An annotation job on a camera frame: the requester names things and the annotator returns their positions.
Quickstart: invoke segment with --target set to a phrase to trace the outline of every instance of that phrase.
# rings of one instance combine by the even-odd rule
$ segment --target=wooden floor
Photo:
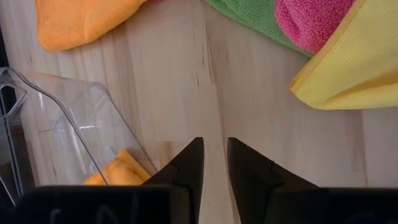
[[[48,54],[34,1],[0,1],[9,62],[103,83],[153,160],[164,166],[205,138],[201,223],[238,223],[226,138],[235,136],[320,186],[398,187],[398,110],[320,111],[289,83],[307,58],[201,0],[145,3],[92,44]]]

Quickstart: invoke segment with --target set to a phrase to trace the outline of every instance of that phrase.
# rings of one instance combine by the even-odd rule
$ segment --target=towel
[[[334,33],[354,0],[275,0],[275,18],[297,47],[316,54]]]
[[[49,52],[87,44],[133,15],[146,0],[35,0],[37,36]]]
[[[150,175],[141,165],[123,149],[103,171],[109,185],[141,185],[150,178]],[[106,185],[99,172],[89,177],[85,185]]]
[[[207,0],[207,3],[243,25],[258,30],[279,43],[312,57],[312,54],[296,47],[283,34],[275,20],[274,0]]]
[[[356,0],[290,89],[324,110],[397,106],[397,15],[397,0]]]

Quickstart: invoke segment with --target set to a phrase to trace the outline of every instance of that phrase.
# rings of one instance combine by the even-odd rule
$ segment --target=orange cloth in container
[[[150,178],[148,172],[123,149],[103,170],[109,185],[141,185]],[[106,185],[99,172],[89,177],[85,185]]]
[[[101,37],[133,15],[146,0],[35,0],[37,36],[49,52]]]

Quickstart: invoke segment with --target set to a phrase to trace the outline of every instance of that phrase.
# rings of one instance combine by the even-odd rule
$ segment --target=transparent plastic
[[[0,178],[13,198],[38,185],[80,185],[95,172],[104,178],[121,149],[156,173],[102,84],[0,68],[0,91]]]

